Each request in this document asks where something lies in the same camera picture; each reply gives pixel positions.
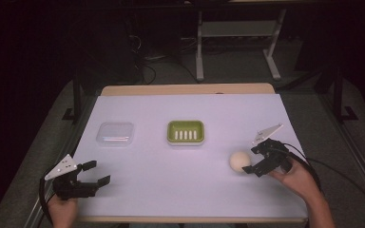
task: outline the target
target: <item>ball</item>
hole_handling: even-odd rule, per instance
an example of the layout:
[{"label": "ball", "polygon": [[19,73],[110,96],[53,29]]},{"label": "ball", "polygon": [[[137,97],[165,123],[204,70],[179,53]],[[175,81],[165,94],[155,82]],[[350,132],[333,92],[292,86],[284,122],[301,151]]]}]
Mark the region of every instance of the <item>ball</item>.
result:
[{"label": "ball", "polygon": [[243,173],[242,169],[244,166],[251,165],[250,156],[245,152],[236,152],[230,156],[230,167],[238,172]]}]

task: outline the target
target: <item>table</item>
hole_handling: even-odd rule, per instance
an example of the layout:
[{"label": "table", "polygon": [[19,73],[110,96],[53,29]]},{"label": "table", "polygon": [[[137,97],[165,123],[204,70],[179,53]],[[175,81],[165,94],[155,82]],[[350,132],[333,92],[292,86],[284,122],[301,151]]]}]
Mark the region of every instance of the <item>table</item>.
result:
[{"label": "table", "polygon": [[[228,165],[250,152],[257,130],[284,127],[272,138],[301,148],[280,96],[270,85],[132,85],[104,89],[93,108],[74,160],[96,160],[82,181],[111,175],[95,198],[80,199],[80,220],[113,222],[303,222],[301,198],[268,176],[238,174]],[[200,120],[199,146],[172,146],[172,120]],[[102,123],[134,125],[132,143],[102,146]]]}]

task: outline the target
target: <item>green container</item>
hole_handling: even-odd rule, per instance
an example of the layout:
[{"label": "green container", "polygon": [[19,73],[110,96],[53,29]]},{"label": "green container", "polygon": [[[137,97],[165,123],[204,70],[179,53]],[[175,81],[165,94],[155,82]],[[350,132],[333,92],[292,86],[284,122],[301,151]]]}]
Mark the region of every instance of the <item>green container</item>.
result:
[{"label": "green container", "polygon": [[167,141],[171,145],[201,145],[204,140],[200,121],[172,121],[168,123]]}]

